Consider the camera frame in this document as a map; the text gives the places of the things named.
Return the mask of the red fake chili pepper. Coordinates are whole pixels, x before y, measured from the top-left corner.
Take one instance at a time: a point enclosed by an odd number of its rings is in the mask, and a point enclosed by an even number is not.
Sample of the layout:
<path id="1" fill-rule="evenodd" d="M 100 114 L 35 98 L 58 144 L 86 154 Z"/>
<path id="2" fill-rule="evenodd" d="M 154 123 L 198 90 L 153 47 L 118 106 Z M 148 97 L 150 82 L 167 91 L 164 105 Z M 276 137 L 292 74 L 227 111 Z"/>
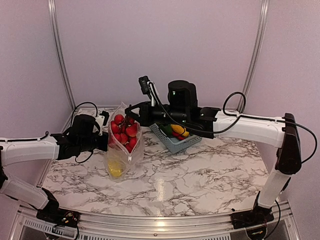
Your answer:
<path id="1" fill-rule="evenodd" d="M 180 135 L 180 134 L 178 134 L 176 132 L 172 132 L 172 136 L 177 138 L 177 139 L 179 139 L 179 140 L 184 140 L 185 139 L 185 137 L 183 135 Z"/>

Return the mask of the red fake grape bunch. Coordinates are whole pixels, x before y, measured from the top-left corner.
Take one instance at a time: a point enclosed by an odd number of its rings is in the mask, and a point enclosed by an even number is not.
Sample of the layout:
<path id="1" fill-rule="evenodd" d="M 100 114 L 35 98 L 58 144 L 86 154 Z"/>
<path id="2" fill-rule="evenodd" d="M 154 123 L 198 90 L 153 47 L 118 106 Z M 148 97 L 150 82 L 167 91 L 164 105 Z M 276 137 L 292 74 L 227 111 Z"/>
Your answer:
<path id="1" fill-rule="evenodd" d="M 129 124 L 126 116 L 116 114 L 109 126 L 111 129 L 111 136 L 108 140 L 108 146 L 110 148 L 115 148 L 117 146 L 116 142 L 119 142 L 129 153 L 132 153 L 138 142 L 138 124 Z"/>

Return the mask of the green fake bitter gourd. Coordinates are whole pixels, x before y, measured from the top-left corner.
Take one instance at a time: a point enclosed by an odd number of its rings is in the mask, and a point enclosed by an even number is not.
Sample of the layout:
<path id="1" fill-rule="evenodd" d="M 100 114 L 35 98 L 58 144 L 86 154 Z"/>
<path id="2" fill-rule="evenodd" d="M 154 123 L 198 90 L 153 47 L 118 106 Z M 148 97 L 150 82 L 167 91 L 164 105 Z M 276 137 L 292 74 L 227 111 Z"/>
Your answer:
<path id="1" fill-rule="evenodd" d="M 163 132 L 163 134 L 167 137 L 172 137 L 173 134 L 172 134 L 172 128 L 171 128 L 171 125 L 170 124 L 167 124 L 167 125 L 163 125 L 161 124 L 159 126 L 159 129 Z"/>

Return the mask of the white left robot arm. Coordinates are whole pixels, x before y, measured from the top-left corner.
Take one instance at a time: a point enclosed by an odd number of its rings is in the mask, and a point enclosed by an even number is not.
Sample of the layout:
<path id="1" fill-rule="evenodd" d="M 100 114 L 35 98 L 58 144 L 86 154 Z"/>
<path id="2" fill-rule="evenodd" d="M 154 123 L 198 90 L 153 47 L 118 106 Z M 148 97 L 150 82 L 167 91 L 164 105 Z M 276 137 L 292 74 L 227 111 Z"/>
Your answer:
<path id="1" fill-rule="evenodd" d="M 103 131 L 109 113 L 103 111 L 97 116 L 80 114 L 74 118 L 71 127 L 63 133 L 49 134 L 39 138 L 1 139 L 0 167 L 49 160 L 67 160 L 83 152 L 108 150 L 108 133 Z M 60 208 L 53 194 L 35 187 L 16 176 L 0 171 L 0 192 L 14 200 L 25 202 L 37 210 L 37 218 L 55 224 L 78 220 L 78 213 Z"/>

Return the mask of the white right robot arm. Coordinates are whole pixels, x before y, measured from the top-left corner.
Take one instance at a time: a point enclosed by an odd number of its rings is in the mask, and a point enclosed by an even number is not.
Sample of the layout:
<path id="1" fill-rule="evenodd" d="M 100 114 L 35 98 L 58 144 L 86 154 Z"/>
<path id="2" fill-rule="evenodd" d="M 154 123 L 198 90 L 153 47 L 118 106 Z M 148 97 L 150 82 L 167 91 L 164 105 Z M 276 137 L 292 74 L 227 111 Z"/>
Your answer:
<path id="1" fill-rule="evenodd" d="M 155 84 L 147 76 L 141 77 L 139 84 L 142 93 L 150 100 L 129 105 L 125 114 L 143 127 L 154 123 L 177 124 L 202 138 L 242 139 L 278 149 L 276 163 L 257 194 L 253 208 L 231 215 L 237 228 L 273 220 L 273 203 L 291 176 L 302 167 L 301 144 L 294 116 L 287 113 L 284 117 L 261 117 L 228 112 L 224 108 L 199 107 L 196 86 L 186 80 L 174 80 L 168 84 L 169 103 L 163 104 Z"/>

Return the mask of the clear zip top bag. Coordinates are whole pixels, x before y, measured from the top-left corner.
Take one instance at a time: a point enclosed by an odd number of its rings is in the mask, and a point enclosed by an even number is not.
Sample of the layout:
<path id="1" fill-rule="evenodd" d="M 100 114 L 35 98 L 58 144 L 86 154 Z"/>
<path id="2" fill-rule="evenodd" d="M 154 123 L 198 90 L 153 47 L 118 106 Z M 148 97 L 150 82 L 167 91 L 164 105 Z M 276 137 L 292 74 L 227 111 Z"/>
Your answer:
<path id="1" fill-rule="evenodd" d="M 105 169 L 112 179 L 120 180 L 144 158 L 144 138 L 140 124 L 125 113 L 121 103 L 108 123 L 108 143 Z"/>

